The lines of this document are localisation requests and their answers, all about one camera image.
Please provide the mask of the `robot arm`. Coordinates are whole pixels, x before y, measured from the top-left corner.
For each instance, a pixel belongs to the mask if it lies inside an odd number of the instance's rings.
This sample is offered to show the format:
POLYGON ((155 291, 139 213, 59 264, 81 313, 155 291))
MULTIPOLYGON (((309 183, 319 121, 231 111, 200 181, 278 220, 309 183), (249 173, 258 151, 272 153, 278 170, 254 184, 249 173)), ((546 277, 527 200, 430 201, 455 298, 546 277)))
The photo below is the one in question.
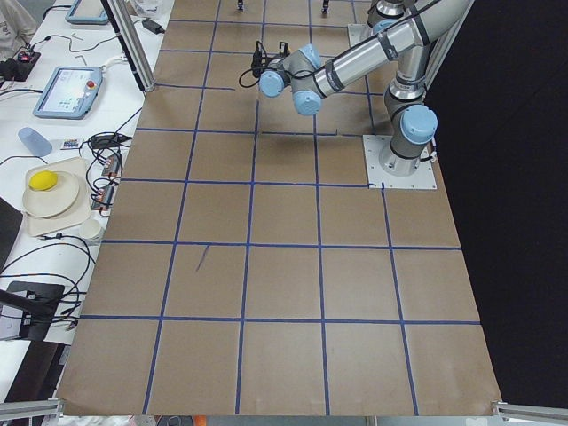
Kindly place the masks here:
POLYGON ((367 24, 376 34, 399 20, 404 13, 402 0, 373 0, 367 11, 367 24))
POLYGON ((423 103, 431 51, 468 8, 469 2, 460 0, 373 1, 364 38, 335 58, 321 60, 311 43, 297 51, 282 43, 274 57, 258 45, 252 74, 268 98, 290 88, 296 111, 311 116, 323 99, 387 63, 397 63, 384 95, 393 135, 379 162, 387 173, 405 178, 418 169, 438 127, 436 114, 423 103))

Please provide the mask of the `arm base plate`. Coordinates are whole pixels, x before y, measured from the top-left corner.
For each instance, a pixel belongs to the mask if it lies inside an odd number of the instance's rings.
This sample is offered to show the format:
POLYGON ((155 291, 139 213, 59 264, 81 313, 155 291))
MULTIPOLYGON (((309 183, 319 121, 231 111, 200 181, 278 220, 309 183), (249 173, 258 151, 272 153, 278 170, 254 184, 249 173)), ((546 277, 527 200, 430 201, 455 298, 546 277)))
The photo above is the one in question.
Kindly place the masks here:
POLYGON ((364 154, 369 188, 436 190, 432 161, 426 147, 411 160, 391 150, 390 135, 364 135, 364 154))
POLYGON ((372 28, 368 24, 351 23, 347 26, 347 34, 349 46, 353 47, 369 38, 372 35, 372 28))

